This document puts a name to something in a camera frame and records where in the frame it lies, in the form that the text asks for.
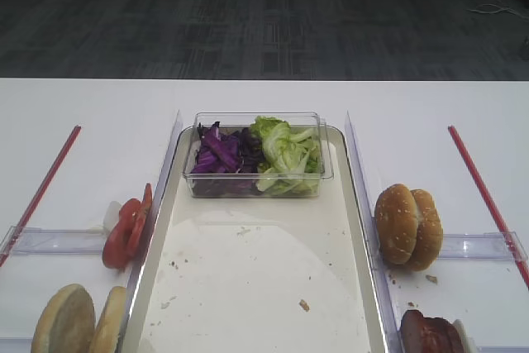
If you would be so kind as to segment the bun half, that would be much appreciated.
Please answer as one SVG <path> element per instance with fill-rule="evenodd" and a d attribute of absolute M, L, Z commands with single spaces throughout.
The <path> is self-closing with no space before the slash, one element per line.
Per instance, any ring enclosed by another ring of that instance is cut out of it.
<path fill-rule="evenodd" d="M 42 311 L 31 342 L 34 352 L 87 352 L 95 330 L 93 300 L 81 284 L 59 289 Z"/>
<path fill-rule="evenodd" d="M 114 353 L 125 314 L 126 288 L 113 287 L 98 319 L 89 353 Z"/>

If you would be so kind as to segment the rear tomato slice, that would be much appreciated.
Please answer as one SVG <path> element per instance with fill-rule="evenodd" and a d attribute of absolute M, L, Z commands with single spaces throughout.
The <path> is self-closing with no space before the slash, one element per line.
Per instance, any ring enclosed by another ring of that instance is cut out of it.
<path fill-rule="evenodd" d="M 136 255 L 138 246 L 140 244 L 141 234 L 143 232 L 146 218 L 149 214 L 153 202 L 152 187 L 150 183 L 145 185 L 145 191 L 139 210 L 132 218 L 133 224 L 129 240 L 126 244 L 126 253 L 133 258 Z"/>

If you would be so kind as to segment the tomato slice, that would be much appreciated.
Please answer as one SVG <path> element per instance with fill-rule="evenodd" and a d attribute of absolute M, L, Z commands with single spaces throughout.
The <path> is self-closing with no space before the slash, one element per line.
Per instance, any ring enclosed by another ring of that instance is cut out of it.
<path fill-rule="evenodd" d="M 126 253 L 133 258 L 136 255 L 138 246 L 140 244 L 141 234 L 143 232 L 146 218 L 149 214 L 153 202 L 152 187 L 150 183 L 145 185 L 145 191 L 139 210 L 132 218 L 133 224 L 129 240 L 126 244 Z"/>
<path fill-rule="evenodd" d="M 102 251 L 102 262 L 109 269 L 124 269 L 132 256 L 126 247 L 131 237 L 134 214 L 140 209 L 141 202 L 137 198 L 129 199 L 119 210 L 117 224 L 110 232 Z"/>

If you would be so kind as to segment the front tomato slice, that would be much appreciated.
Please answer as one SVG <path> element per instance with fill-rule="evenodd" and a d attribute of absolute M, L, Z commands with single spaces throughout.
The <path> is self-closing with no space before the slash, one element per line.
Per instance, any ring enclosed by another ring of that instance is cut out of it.
<path fill-rule="evenodd" d="M 134 214 L 140 209 L 141 202 L 137 198 L 129 199 L 119 210 L 117 224 L 110 232 L 102 251 L 102 262 L 109 269 L 124 269 L 132 256 L 126 247 L 131 237 Z"/>

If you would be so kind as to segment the red meat patty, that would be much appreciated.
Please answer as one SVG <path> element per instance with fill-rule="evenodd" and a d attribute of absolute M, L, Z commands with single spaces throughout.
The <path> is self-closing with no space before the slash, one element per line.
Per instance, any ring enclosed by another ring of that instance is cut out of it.
<path fill-rule="evenodd" d="M 416 309 L 407 310 L 400 325 L 407 353 L 463 353 L 460 334 L 442 317 L 424 317 Z"/>

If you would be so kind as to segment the clear plastic salad container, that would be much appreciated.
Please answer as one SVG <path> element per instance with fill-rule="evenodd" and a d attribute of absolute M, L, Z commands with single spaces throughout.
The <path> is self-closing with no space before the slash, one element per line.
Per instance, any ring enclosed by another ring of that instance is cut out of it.
<path fill-rule="evenodd" d="M 200 112 L 182 172 L 195 198 L 311 198 L 334 175 L 315 112 Z"/>

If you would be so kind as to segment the shredded purple cabbage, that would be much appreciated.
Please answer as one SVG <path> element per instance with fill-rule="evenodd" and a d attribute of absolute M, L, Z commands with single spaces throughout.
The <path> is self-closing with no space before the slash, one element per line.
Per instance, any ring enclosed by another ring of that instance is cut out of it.
<path fill-rule="evenodd" d="M 193 195 L 200 198 L 257 196 L 254 179 L 214 179 L 212 176 L 256 174 L 258 167 L 265 162 L 261 139 L 248 127 L 222 133 L 219 122 L 210 127 L 200 124 L 197 133 L 200 146 L 191 173 L 206 177 L 193 181 Z"/>

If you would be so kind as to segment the right clear acrylic divider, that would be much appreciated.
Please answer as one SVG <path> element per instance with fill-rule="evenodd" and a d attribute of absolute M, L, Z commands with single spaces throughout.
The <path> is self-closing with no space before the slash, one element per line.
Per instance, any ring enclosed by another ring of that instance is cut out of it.
<path fill-rule="evenodd" d="M 349 151 L 350 169 L 355 186 L 355 195 L 360 212 L 360 224 L 363 234 L 369 276 L 374 291 L 379 328 L 382 333 L 385 352 L 404 352 L 399 333 L 399 325 L 395 320 L 393 303 L 388 286 L 386 266 L 379 253 L 379 240 L 371 212 L 365 173 L 359 151 L 358 136 L 355 132 L 350 113 L 345 121 L 346 143 Z"/>

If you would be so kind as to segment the white serving tray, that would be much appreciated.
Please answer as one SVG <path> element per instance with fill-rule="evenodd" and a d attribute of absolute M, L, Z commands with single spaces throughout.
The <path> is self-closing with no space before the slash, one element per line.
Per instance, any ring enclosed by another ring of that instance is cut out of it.
<path fill-rule="evenodd" d="M 346 141 L 315 198 L 193 198 L 179 138 L 124 352 L 384 352 Z"/>

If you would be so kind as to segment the front sesame bun top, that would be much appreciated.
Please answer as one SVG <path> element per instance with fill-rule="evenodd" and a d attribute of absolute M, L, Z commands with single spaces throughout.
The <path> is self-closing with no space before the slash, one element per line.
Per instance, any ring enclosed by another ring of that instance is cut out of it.
<path fill-rule="evenodd" d="M 374 208 L 381 253 L 386 261 L 404 265 L 417 243 L 418 208 L 411 190 L 393 184 L 378 197 Z"/>

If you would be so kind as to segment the rear sesame bun top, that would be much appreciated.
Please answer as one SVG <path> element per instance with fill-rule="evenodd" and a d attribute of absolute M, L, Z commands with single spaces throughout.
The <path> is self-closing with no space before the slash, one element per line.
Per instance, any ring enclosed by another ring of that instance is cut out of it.
<path fill-rule="evenodd" d="M 413 189 L 411 193 L 419 219 L 416 245 L 406 266 L 412 271 L 422 271 L 437 259 L 444 234 L 433 197 L 423 189 Z"/>

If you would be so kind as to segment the left red tape strip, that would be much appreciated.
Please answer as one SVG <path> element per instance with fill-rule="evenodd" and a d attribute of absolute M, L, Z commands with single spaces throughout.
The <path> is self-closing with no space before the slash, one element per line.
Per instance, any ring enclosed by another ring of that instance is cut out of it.
<path fill-rule="evenodd" d="M 27 223 L 30 221 L 31 216 L 35 212 L 36 208 L 38 207 L 41 199 L 44 197 L 46 190 L 48 189 L 51 181 L 55 177 L 57 171 L 59 170 L 60 166 L 64 162 L 65 157 L 69 153 L 71 147 L 75 143 L 77 137 L 79 136 L 79 133 L 81 132 L 82 127 L 80 125 L 74 126 L 72 131 L 70 132 L 67 140 L 61 147 L 61 150 L 59 154 L 55 157 L 54 162 L 52 163 L 51 167 L 49 168 L 48 172 L 46 173 L 45 177 L 43 178 L 41 184 L 39 185 L 38 189 L 36 190 L 34 196 L 32 197 L 31 201 L 29 202 L 28 206 L 26 207 L 25 212 L 22 214 L 19 222 L 13 227 L 12 231 L 8 232 L 2 241 L 2 248 L 1 248 L 1 265 L 4 265 L 7 258 L 9 257 L 12 248 L 14 247 L 15 243 L 17 242 L 19 236 L 24 231 Z"/>

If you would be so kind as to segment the left clear cross divider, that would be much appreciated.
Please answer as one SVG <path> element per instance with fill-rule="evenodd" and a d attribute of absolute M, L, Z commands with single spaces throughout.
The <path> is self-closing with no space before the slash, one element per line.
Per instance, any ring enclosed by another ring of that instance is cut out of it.
<path fill-rule="evenodd" d="M 101 255 L 104 230 L 46 230 L 11 227 L 1 243 L 1 254 L 10 255 Z"/>

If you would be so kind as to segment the right red tape strip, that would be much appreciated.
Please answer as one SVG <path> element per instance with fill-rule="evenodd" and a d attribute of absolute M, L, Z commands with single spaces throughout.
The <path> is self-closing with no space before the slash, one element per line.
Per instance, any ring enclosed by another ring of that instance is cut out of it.
<path fill-rule="evenodd" d="M 514 233 L 508 229 L 507 223 L 504 221 L 503 216 L 498 210 L 491 193 L 489 192 L 472 157 L 465 147 L 465 143 L 462 141 L 459 132 L 456 130 L 455 126 L 448 126 L 447 130 L 450 133 L 457 150 L 460 152 L 460 156 L 464 161 L 465 166 L 469 171 L 482 199 L 484 200 L 484 203 L 492 219 L 494 220 L 498 231 L 503 235 L 506 246 L 510 250 L 515 261 L 518 272 L 520 273 L 525 285 L 528 286 L 528 266 L 527 261 L 522 258 L 521 245 L 514 241 Z"/>

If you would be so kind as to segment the white plastic patty holder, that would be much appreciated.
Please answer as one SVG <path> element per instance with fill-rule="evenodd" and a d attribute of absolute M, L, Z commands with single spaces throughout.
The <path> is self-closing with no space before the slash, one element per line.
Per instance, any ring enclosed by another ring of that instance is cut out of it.
<path fill-rule="evenodd" d="M 467 334 L 463 322 L 460 319 L 456 319 L 453 321 L 452 326 L 458 332 L 464 353 L 479 353 L 473 338 Z"/>

